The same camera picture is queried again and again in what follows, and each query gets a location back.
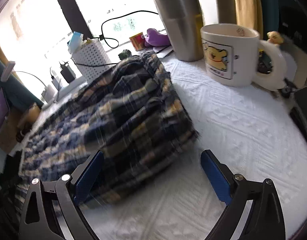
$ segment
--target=folded clothing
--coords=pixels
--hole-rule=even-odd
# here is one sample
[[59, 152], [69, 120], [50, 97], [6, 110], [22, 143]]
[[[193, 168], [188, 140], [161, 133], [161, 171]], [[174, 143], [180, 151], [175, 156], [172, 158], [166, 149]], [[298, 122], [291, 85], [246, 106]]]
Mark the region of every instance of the folded clothing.
[[106, 202], [126, 196], [168, 167], [197, 132], [154, 52], [129, 57], [73, 95], [29, 137], [16, 189], [21, 213], [34, 178], [71, 174], [101, 150], [93, 187]]

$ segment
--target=white mug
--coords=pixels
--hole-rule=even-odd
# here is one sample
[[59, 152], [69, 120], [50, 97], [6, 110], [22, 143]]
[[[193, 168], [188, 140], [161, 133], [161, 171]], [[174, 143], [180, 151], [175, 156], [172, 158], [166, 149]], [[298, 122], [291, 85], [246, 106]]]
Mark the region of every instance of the white mug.
[[[208, 75], [228, 86], [247, 86], [251, 82], [276, 91], [285, 86], [287, 71], [280, 49], [267, 41], [259, 40], [259, 33], [236, 24], [212, 24], [201, 28], [202, 47]], [[256, 71], [259, 49], [271, 58], [269, 74]]]

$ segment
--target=drawing inside mug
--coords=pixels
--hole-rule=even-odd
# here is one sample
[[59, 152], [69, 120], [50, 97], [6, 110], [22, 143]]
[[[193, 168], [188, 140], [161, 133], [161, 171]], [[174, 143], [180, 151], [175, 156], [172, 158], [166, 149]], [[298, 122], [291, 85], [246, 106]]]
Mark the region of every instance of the drawing inside mug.
[[221, 71], [227, 71], [227, 51], [225, 49], [217, 49], [212, 46], [208, 46], [206, 43], [203, 44], [205, 59], [207, 63]]

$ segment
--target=silver rivet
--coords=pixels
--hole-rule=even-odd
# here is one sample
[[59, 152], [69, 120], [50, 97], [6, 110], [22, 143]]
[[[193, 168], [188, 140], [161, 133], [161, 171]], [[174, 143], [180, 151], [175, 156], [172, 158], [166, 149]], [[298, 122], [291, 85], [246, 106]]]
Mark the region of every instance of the silver rivet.
[[272, 185], [273, 181], [271, 179], [266, 179], [266, 183], [269, 184], [269, 185]]
[[65, 175], [61, 176], [61, 179], [62, 179], [63, 181], [67, 181], [67, 180], [70, 179], [70, 175], [69, 175], [69, 174], [65, 174]]
[[235, 174], [234, 177], [236, 180], [243, 180], [243, 176], [241, 174]]
[[35, 184], [37, 184], [38, 182], [39, 182], [39, 179], [35, 178], [35, 179], [32, 180], [31, 183], [35, 185]]

